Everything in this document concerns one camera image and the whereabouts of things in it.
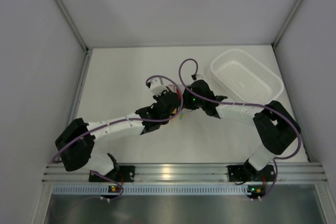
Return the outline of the clear zip top bag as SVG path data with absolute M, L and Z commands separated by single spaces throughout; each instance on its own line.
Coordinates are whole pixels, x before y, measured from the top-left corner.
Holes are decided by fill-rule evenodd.
M 186 114 L 192 112 L 192 110 L 189 110 L 189 109 L 182 109 L 181 112 L 180 112 L 180 116 L 179 118 L 170 118 L 170 120 L 182 120 Z

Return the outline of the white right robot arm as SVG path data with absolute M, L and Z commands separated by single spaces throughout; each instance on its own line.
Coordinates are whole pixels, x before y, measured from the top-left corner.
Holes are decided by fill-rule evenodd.
M 226 96 L 215 95 L 204 80 L 196 80 L 185 86 L 183 92 L 184 108 L 202 109 L 208 116 L 230 119 L 254 126 L 261 144 L 243 165 L 232 166 L 231 182 L 260 181 L 269 163 L 281 155 L 294 140 L 301 146 L 301 128 L 278 101 L 262 106 L 260 112 L 251 114 L 245 104 L 225 103 Z

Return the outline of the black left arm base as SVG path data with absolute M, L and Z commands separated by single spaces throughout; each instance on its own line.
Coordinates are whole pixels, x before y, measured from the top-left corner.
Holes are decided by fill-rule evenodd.
M 132 183 L 134 182 L 135 176 L 135 166 L 132 165 L 121 165 L 119 169 L 113 169 L 111 172 L 107 173 L 105 177 L 109 179 L 113 179 L 115 182 L 126 182 Z M 108 180 L 101 178 L 93 173 L 89 175 L 89 182 L 93 183 L 106 183 Z

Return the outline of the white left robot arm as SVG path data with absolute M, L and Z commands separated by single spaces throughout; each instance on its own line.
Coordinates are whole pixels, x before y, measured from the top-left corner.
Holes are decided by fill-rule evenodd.
M 108 150 L 108 144 L 118 138 L 158 130 L 183 107 L 179 91 L 165 89 L 153 98 L 155 102 L 152 105 L 118 119 L 99 122 L 74 119 L 55 141 L 57 156 L 65 170 L 74 172 L 83 168 L 99 173 L 108 182 L 116 180 L 119 165 Z

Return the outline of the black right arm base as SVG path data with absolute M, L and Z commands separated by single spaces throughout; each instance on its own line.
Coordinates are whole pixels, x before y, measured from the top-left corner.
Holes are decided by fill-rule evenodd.
M 275 179 L 275 169 L 266 165 L 262 170 L 255 170 L 249 164 L 227 166 L 228 179 L 234 183 L 272 182 Z

